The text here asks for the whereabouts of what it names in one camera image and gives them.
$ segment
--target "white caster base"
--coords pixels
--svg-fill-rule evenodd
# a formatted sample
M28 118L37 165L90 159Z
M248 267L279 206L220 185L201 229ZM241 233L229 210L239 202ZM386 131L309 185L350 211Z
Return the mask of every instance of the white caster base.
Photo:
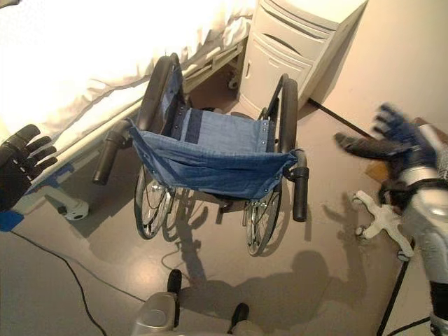
M389 237L396 241L401 248L400 252L398 252L398 259L401 261L409 261L414 255L414 251L406 237L399 231L398 225L401 223L401 218L392 210L392 207L387 204L378 206L374 200L362 190L359 190L353 196L351 201L354 204L364 204L367 211L374 216L374 220L368 228L356 228L356 236L364 239L371 239L378 235L381 230L385 230Z
M75 199L76 205L71 208L60 206L57 210L69 221L79 221L89 214L89 204L81 199Z

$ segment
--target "bed wheel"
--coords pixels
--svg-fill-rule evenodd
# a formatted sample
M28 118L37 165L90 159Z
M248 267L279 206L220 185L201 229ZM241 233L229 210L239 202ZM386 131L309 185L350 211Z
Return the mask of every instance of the bed wheel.
M229 90L236 90L238 88L238 77L233 75L231 79L227 82L227 88Z

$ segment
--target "drawer handle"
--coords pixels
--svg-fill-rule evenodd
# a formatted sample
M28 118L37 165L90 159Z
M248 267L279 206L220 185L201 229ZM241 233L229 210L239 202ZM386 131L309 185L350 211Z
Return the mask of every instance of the drawer handle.
M276 41L277 43L280 43L281 45L287 47L287 49L290 49L293 52L295 52L295 53L299 54L300 56L302 56L302 54L300 52L298 52L296 49L294 49L291 44L288 44L287 42L282 41L280 38L275 37L273 35L265 34L265 33L263 33L263 35L265 35L269 39L272 39L272 40Z
M301 32L303 34L308 35L308 36L312 37L313 39L324 40L324 38L322 36L315 35L315 34L311 33L310 31L307 31L306 29L301 28L301 27L297 26L296 24L293 24L292 22L289 22L288 20L285 20L280 15L277 15L276 13L273 13L272 11L267 10L266 8L263 8L263 7L262 7L262 9L266 13L268 13L268 15L273 16L274 18L276 18L278 21L284 23L285 25L288 25L289 27L294 28L295 30L298 30L299 32Z
M251 61L247 61L246 78L249 78L249 69L251 68Z

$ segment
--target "white bedsheet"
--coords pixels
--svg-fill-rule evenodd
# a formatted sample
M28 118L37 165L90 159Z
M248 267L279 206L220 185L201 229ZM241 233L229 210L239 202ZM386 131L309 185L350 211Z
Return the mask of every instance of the white bedsheet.
M145 85L119 89L151 74L160 56L184 61L223 32L223 44L233 44L253 7L254 0L22 0L2 8L0 140L28 123L54 139L76 124L73 134L89 132L142 96ZM112 99L100 99L107 94ZM99 100L104 107L89 108ZM83 114L98 120L84 125Z

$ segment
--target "wheelchair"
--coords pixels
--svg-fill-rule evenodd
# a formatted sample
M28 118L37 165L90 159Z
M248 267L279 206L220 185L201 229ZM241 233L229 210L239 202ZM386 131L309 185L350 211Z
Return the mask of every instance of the wheelchair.
M132 143L143 163L134 194L142 238L166 225L182 190L197 190L218 200L220 214L244 202L248 252L259 256L276 227L283 177L295 184L293 219L307 218L309 169L295 147L297 83L280 77L257 120L193 108L182 83L177 55L161 57L136 121L121 120L109 131L93 183L107 183L118 149Z

